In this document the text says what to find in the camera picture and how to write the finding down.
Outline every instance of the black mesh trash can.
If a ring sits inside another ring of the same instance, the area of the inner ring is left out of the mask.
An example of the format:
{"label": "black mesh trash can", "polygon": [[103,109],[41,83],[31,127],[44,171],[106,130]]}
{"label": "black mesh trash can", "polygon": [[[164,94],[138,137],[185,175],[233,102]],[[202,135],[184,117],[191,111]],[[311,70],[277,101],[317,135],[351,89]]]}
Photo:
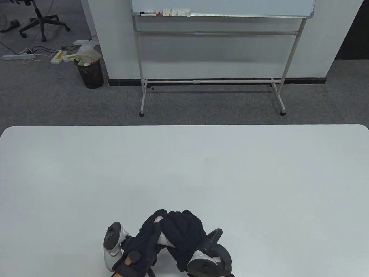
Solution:
{"label": "black mesh trash can", "polygon": [[92,65],[78,65],[76,60],[73,61],[78,67],[85,86],[89,89],[97,89],[104,84],[103,72],[101,70],[100,60]]}

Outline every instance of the plastic bag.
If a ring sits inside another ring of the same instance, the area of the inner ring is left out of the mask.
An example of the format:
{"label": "plastic bag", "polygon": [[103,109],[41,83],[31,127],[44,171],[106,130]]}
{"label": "plastic bag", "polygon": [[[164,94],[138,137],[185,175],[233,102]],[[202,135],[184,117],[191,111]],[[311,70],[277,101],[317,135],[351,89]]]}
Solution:
{"label": "plastic bag", "polygon": [[102,56],[99,52],[93,49],[94,43],[90,41],[81,45],[77,52],[77,57],[83,61],[83,63],[97,62]]}

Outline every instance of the black glove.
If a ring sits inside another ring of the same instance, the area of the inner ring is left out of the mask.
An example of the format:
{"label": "black glove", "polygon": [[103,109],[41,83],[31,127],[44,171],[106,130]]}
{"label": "black glove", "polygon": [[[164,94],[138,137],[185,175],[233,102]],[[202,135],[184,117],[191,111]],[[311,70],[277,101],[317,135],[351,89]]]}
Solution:
{"label": "black glove", "polygon": [[187,271],[196,248],[207,240],[203,224],[190,211],[169,212],[161,221],[160,228],[166,238],[176,247],[167,247],[177,262],[178,269]]}
{"label": "black glove", "polygon": [[[165,215],[166,210],[158,210],[144,222],[136,237],[125,247],[121,259],[113,266],[116,273],[123,277],[145,277],[163,248],[157,244],[161,230],[160,224],[154,220]],[[125,264],[127,257],[132,261],[130,265]]]}

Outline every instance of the marker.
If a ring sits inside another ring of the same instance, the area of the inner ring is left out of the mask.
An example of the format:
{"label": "marker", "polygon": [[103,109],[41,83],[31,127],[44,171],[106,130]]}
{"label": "marker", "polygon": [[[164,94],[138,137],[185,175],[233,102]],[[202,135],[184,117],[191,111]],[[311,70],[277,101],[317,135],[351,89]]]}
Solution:
{"label": "marker", "polygon": [[141,16],[163,16],[162,14],[152,14],[152,13],[148,13],[148,14],[141,14]]}

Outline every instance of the whiteboard stand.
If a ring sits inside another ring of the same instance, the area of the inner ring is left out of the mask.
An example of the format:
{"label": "whiteboard stand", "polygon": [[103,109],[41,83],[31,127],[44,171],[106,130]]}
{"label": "whiteboard stand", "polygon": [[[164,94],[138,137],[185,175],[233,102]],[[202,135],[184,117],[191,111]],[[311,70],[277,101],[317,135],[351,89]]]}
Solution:
{"label": "whiteboard stand", "polygon": [[[293,60],[293,56],[296,52],[297,46],[299,44],[302,31],[304,30],[306,20],[309,18],[312,18],[314,12],[311,12],[310,16],[240,16],[240,15],[222,15],[222,14],[192,14],[192,16],[202,16],[202,17],[261,17],[261,18],[301,18],[301,24],[297,31],[290,31],[290,32],[280,32],[280,31],[271,31],[271,32],[260,32],[260,31],[252,31],[252,32],[166,32],[166,31],[138,31],[137,30],[137,18],[141,17],[140,13],[132,11],[132,23],[133,23],[133,30],[135,35],[135,44],[136,44],[136,51],[137,51],[137,59],[138,59],[138,67],[139,67],[139,73],[140,73],[140,79],[141,79],[141,88],[142,88],[142,102],[141,102],[141,110],[139,112],[139,116],[144,116],[144,106],[145,106],[145,98],[147,93],[147,87],[148,85],[156,84],[156,83],[167,83],[167,84],[176,84],[176,83],[188,83],[188,84],[207,84],[207,83],[229,83],[229,84],[238,84],[238,83],[265,83],[270,84],[274,93],[275,97],[277,99],[277,103],[280,109],[280,115],[285,116],[286,115],[286,108],[283,104],[282,98],[281,98],[281,92],[283,88],[284,81],[286,80],[286,76],[288,73],[288,70],[290,68],[290,65]],[[165,17],[155,17],[158,20],[163,20]],[[147,37],[147,36],[159,36],[159,37],[165,37],[165,36],[185,36],[185,37],[197,37],[197,36],[208,36],[208,37],[254,37],[254,36],[280,36],[280,35],[286,35],[286,36],[296,36],[295,41],[293,43],[290,55],[288,57],[286,66],[283,71],[283,75],[280,79],[250,79],[250,80],[227,80],[227,79],[219,79],[219,80],[153,80],[153,79],[147,79],[145,78],[143,71],[142,71],[142,58],[141,58],[141,47],[140,47],[140,41],[139,37]]]}

